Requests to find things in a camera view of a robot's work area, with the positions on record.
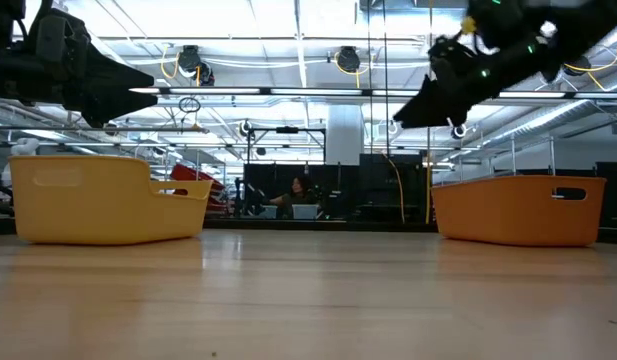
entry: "metal pole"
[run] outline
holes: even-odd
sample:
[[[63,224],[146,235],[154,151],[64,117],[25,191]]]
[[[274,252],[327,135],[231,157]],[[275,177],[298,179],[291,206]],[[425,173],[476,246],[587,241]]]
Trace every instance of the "metal pole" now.
[[[552,176],[557,175],[557,167],[555,166],[555,138],[550,137],[550,169]]]
[[[323,134],[324,134],[324,147],[323,147],[323,149],[324,149],[324,164],[326,164],[326,155],[327,155],[327,152],[326,152],[326,130],[323,130]]]
[[[170,159],[170,150],[166,148],[166,157],[165,157],[166,171],[164,172],[164,181],[168,181],[168,163],[169,163],[168,159]]]
[[[512,174],[517,175],[517,154],[515,153],[515,136],[511,137],[512,142]]]
[[[247,146],[246,146],[246,151],[248,153],[246,154],[246,164],[250,164],[250,152],[252,150],[252,142],[251,142],[251,139],[250,139],[250,135],[252,135],[252,134],[253,134],[252,130],[248,130],[248,143],[247,143]]]
[[[199,181],[199,150],[197,150],[197,162],[195,164],[195,181]]]
[[[80,128],[80,127],[59,127],[59,126],[14,126],[14,125],[4,125],[0,126],[1,131],[26,131],[26,130],[45,130],[45,131],[81,131],[81,132],[196,132],[196,133],[206,133],[208,131],[203,130],[203,128],[176,128],[176,127],[117,127],[117,128]]]

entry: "ceiling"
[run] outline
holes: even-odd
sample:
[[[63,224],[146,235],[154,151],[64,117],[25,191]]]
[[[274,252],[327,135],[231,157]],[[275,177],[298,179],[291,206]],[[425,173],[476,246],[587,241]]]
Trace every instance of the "ceiling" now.
[[[27,27],[34,19],[39,3],[39,0],[28,1]],[[56,0],[54,6],[84,20],[93,44],[103,54],[154,76],[155,86],[193,86],[194,81],[180,71],[172,79],[169,76],[175,71],[174,57],[181,47],[198,45],[201,57],[212,66],[217,87],[351,89],[357,87],[356,76],[342,73],[329,59],[333,59],[341,46],[356,46],[362,69],[372,63],[372,70],[359,76],[360,88],[418,89],[430,71],[426,56],[429,39],[459,30],[465,1],[435,0],[435,7],[431,10],[427,1],[414,1],[417,5],[413,7],[410,0],[385,0],[385,13],[380,7],[382,1],[372,3],[379,10],[361,11],[367,3],[363,1],[360,7],[356,0]],[[588,55],[593,67],[613,62],[617,58],[616,45],[617,31],[600,46],[591,49]],[[595,76],[603,84],[604,79],[615,74],[617,63],[595,73]],[[516,91],[581,89],[601,91],[588,76],[565,74],[560,74],[554,84],[546,84],[535,76],[512,88]],[[156,107],[113,122],[119,126],[154,127],[155,130],[148,134],[150,136],[144,137],[159,143],[215,144],[217,148],[204,148],[203,152],[215,160],[235,164],[245,158],[245,150],[226,149],[225,144],[245,142],[238,132],[239,124],[245,119],[264,128],[324,128],[330,121],[329,108],[341,102],[340,99],[309,96],[196,98],[204,103],[196,114],[184,117],[178,107],[181,97],[170,96],[160,99],[160,105]],[[373,146],[385,144],[387,140],[394,146],[427,144],[427,131],[423,129],[389,131],[390,138],[386,139],[385,128],[393,126],[390,119],[406,100],[387,103],[386,99],[374,97],[349,102],[361,107],[367,145],[371,142]],[[467,126],[471,131],[468,137],[455,140],[450,136],[449,128],[437,128],[431,132],[431,141],[437,146],[474,145],[502,126],[546,105],[527,101],[477,105],[469,113]],[[37,110],[57,122],[68,116],[65,110],[56,106],[38,106]],[[165,127],[190,127],[195,123],[211,132],[178,134],[159,131]],[[260,144],[294,144],[297,147],[271,149],[266,156],[254,155],[254,158],[320,160],[321,149],[315,145],[322,140],[322,137],[313,139],[304,133],[271,132],[261,139]],[[197,151],[179,152],[185,160],[196,160]]]

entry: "red object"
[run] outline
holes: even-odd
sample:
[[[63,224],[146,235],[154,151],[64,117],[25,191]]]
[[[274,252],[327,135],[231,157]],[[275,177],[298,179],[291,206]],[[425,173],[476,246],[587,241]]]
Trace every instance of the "red object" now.
[[[213,183],[210,188],[210,198],[208,199],[206,215],[225,215],[227,213],[226,200],[224,197],[224,190],[226,187],[206,173],[200,171],[198,178],[196,178],[196,174],[196,170],[177,164],[172,169],[170,178],[177,181],[212,180]]]

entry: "basket handle hole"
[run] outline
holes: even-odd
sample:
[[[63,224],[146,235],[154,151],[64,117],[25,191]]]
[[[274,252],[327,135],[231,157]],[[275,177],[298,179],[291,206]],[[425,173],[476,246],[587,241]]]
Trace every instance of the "basket handle hole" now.
[[[171,195],[182,195],[187,196],[188,190],[186,189],[161,189],[159,190],[162,194],[171,194]]]
[[[586,190],[580,188],[558,187],[552,189],[552,198],[555,200],[585,200]]]

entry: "yellow basket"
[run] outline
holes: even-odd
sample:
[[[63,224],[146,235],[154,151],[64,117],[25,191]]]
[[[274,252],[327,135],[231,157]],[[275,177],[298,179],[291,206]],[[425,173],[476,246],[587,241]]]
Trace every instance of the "yellow basket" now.
[[[150,181],[147,163],[106,156],[10,158],[15,221],[33,243],[126,245],[196,236],[211,181]],[[160,193],[183,189],[186,196]]]

